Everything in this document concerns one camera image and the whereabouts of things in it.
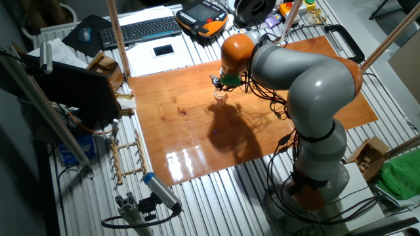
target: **black monitor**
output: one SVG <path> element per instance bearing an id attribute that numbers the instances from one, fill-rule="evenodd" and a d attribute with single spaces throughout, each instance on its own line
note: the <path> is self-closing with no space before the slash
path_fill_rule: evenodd
<path id="1" fill-rule="evenodd" d="M 19 56 L 39 66 L 39 57 Z M 34 78 L 48 100 L 79 108 L 82 120 L 121 118 L 121 107 L 111 83 L 102 73 L 53 62 L 50 75 L 35 75 Z"/>

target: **wooden table surface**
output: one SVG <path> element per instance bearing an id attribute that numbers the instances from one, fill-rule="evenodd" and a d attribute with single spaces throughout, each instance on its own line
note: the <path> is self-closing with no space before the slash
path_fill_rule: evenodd
<path id="1" fill-rule="evenodd" d="M 336 56 L 324 36 L 287 48 Z M 279 120 L 268 101 L 238 88 L 225 105 L 217 104 L 209 76 L 220 67 L 215 61 L 129 78 L 153 170 L 168 186 L 271 154 L 293 130 L 292 121 Z M 287 98 L 287 91 L 279 94 Z M 346 129 L 377 120 L 361 93 L 335 118 Z"/>

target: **white desk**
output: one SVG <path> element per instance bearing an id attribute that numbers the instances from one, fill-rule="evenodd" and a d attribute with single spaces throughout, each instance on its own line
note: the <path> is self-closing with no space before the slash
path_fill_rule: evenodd
<path id="1" fill-rule="evenodd" d="M 329 15 L 328 23 L 340 23 L 325 0 L 318 0 L 317 3 L 322 11 Z M 172 7 L 174 11 L 179 8 L 179 6 Z M 33 42 L 35 48 L 43 41 L 57 37 L 63 39 L 76 25 L 68 24 L 43 29 L 41 35 L 38 35 Z M 260 32 L 269 31 L 278 35 L 280 28 L 262 29 Z M 193 63 L 200 64 L 221 59 L 221 45 L 232 34 L 233 30 L 224 32 L 218 39 L 210 40 L 205 47 L 191 41 L 185 34 L 182 36 Z M 321 28 L 308 28 L 292 34 L 289 42 L 323 34 Z M 342 52 L 337 52 L 338 55 L 345 58 L 353 56 L 341 37 L 336 35 L 336 38 L 344 48 Z M 74 52 L 86 63 L 92 60 L 80 52 Z M 116 50 L 106 51 L 106 55 L 114 58 L 121 65 Z M 126 83 L 120 91 L 129 93 Z M 345 155 L 347 157 L 363 140 L 374 135 L 380 137 L 392 148 L 416 135 L 405 123 L 402 113 L 399 112 L 401 109 L 387 91 L 387 88 L 376 78 L 364 77 L 362 92 L 379 120 L 346 132 L 348 146 Z M 136 115 L 121 119 L 117 137 L 121 144 L 135 141 L 134 128 L 140 130 Z M 76 171 L 70 171 L 68 174 L 63 174 L 59 183 L 53 180 L 61 235 L 66 235 L 66 232 L 68 235 L 135 235 L 132 229 L 125 231 L 103 228 L 100 221 L 118 215 L 117 205 L 114 202 L 116 195 L 125 196 L 125 193 L 132 191 L 139 200 L 149 197 L 150 191 L 143 183 L 140 183 L 141 174 L 127 176 L 124 178 L 124 184 L 117 187 L 109 143 L 104 142 L 100 137 L 96 141 L 99 158 L 91 161 L 94 178 L 88 179 L 84 176 L 78 178 Z M 120 157 L 123 171 L 139 167 L 136 162 L 138 160 L 136 147 L 121 151 Z M 53 176 L 64 169 L 57 160 L 58 158 L 50 157 Z M 149 159 L 146 162 L 151 169 Z M 170 222 L 152 227 L 155 235 L 273 235 L 274 232 L 268 225 L 260 205 L 266 188 L 264 179 L 267 163 L 268 157 L 263 157 L 173 186 L 171 189 L 182 201 L 184 213 Z M 292 169 L 287 155 L 277 158 L 274 166 L 275 175 L 282 180 L 288 177 Z M 61 189 L 65 189 L 62 200 L 58 196 L 58 184 Z M 157 208 L 158 219 L 166 218 L 168 215 L 169 212 L 164 206 Z"/>

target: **black keyboard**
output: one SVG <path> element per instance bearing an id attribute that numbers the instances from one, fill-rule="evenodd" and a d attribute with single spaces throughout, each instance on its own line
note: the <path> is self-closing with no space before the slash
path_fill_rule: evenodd
<path id="1" fill-rule="evenodd" d="M 179 35 L 182 30 L 175 17 L 170 16 L 121 26 L 121 31 L 125 46 L 129 46 L 137 42 Z M 100 30 L 99 36 L 104 49 L 117 47 L 116 37 L 112 28 Z"/>

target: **white phone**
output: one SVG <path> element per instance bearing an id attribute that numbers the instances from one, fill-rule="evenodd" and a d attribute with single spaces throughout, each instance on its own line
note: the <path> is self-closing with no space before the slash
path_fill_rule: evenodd
<path id="1" fill-rule="evenodd" d="M 152 51 L 153 57 L 166 56 L 166 55 L 175 53 L 172 45 L 164 45 L 164 46 L 156 47 L 156 48 L 153 48 L 151 51 Z"/>

